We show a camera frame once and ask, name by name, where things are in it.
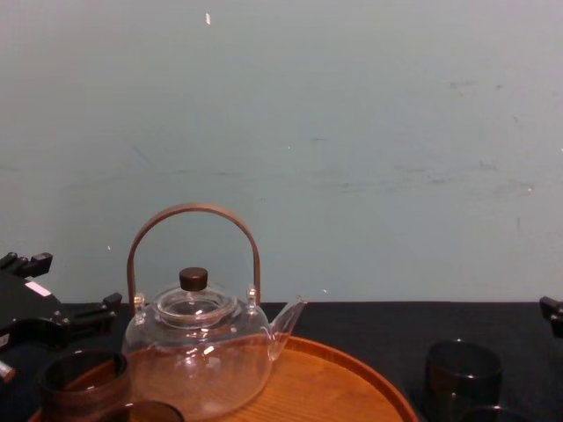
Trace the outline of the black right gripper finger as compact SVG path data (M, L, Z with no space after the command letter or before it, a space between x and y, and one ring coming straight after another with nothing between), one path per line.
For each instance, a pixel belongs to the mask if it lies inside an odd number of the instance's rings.
M562 302L558 302L548 296L539 300L542 316L552 328L555 338L563 338L563 309Z

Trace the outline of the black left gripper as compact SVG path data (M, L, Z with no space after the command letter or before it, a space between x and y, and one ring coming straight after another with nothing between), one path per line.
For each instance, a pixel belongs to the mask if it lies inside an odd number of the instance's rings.
M63 348L69 337L90 337L111 330L120 311L121 294L69 308L40 284L22 279L48 273L52 261L53 255L47 252L28 258L11 251L1 257L2 352L26 343Z

